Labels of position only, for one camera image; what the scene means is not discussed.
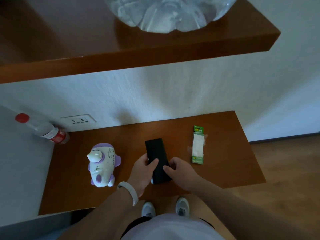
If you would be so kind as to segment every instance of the person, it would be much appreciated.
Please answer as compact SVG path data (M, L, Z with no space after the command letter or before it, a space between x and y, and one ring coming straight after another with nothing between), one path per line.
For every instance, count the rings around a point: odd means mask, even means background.
M148 165L146 154L134 163L127 183L134 188L138 197L142 196L150 183L157 164L158 159L155 159ZM163 167L166 174L179 187L206 203L236 239L315 239L304 230L206 181L188 162L174 157L169 165ZM59 240L113 239L117 226L132 205L130 192L120 187L85 218L66 230ZM189 210L187 200L180 198L176 205L177 214L156 216L153 205L147 202L142 208L142 218L128 226L122 240L223 239L209 223L189 218Z

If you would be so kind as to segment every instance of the purple and white toy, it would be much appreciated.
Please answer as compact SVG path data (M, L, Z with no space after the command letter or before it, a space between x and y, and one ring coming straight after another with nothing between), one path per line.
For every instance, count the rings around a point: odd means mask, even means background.
M91 174L91 184L97 187L113 186L115 177L113 170L121 164L121 158L115 154L115 149L108 143L95 145L87 155L88 170Z

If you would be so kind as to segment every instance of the white wristband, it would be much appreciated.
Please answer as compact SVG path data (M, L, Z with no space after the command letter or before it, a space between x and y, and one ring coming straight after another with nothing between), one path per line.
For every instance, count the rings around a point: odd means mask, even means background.
M137 195L137 192L135 191L134 187L132 187L131 184L124 182L124 181L118 184L118 189L121 187L125 187L129 191L129 193L133 199L133 206L135 206L138 203L139 199L138 199L138 195Z

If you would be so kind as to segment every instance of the shoe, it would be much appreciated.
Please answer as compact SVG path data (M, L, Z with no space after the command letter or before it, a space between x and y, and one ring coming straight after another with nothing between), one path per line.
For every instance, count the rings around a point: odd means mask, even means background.
M190 208L189 208L189 203L186 198L179 198L177 203L176 203L176 213L179 216L190 216Z
M151 202L145 202L142 211L141 216L147 216L150 218L153 218L156 216L156 210Z

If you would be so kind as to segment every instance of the phone case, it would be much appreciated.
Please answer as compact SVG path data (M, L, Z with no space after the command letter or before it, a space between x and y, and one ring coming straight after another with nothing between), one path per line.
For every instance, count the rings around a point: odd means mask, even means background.
M170 181L171 178L163 170L163 166L169 166L165 146L162 138L145 141L146 153L148 155L148 161L151 163L156 158L159 159L159 163L153 171L152 181L153 184L159 184Z

